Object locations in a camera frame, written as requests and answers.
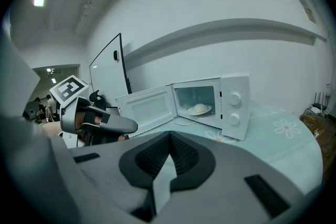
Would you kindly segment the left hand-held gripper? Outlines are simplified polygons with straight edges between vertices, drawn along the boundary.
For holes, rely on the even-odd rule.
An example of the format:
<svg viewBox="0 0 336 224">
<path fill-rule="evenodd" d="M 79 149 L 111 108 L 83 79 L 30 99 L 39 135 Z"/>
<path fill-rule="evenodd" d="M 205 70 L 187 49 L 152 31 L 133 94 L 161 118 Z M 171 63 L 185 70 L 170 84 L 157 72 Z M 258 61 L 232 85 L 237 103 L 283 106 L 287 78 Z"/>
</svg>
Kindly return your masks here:
<svg viewBox="0 0 336 224">
<path fill-rule="evenodd" d="M 138 124 L 132 119 L 89 106 L 90 101 L 86 97 L 88 85 L 74 75 L 59 82 L 49 91 L 60 105 L 62 138 L 68 148 L 126 141 L 129 136 L 123 134 L 135 133 L 138 130 Z M 83 108 L 85 108 L 85 115 L 82 128 L 107 133 L 82 132 L 78 138 L 76 112 Z"/>
</svg>

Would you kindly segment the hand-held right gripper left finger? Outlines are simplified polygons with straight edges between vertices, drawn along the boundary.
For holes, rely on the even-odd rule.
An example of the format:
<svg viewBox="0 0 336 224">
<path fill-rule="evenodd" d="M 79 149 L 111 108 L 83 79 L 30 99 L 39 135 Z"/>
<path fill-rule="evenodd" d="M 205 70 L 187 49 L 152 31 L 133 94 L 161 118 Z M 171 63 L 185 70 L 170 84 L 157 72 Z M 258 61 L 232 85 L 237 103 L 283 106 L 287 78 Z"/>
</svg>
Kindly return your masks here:
<svg viewBox="0 0 336 224">
<path fill-rule="evenodd" d="M 72 150 L 80 222 L 171 222 L 167 132 Z"/>
</svg>

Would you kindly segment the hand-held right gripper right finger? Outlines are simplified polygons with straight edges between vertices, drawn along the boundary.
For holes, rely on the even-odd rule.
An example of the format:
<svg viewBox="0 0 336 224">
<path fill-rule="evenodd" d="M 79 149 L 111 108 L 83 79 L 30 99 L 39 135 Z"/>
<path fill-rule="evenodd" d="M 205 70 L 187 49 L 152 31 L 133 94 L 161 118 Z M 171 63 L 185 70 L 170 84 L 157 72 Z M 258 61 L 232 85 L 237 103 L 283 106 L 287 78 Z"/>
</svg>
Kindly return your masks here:
<svg viewBox="0 0 336 224">
<path fill-rule="evenodd" d="M 177 191 L 158 214 L 157 223 L 295 223 L 305 203 L 304 194 L 285 175 L 249 151 L 233 144 L 183 133 L 209 149 L 216 166 L 198 188 Z M 261 201 L 250 187 L 252 179 L 270 186 L 285 202 L 272 216 L 271 200 Z"/>
</svg>

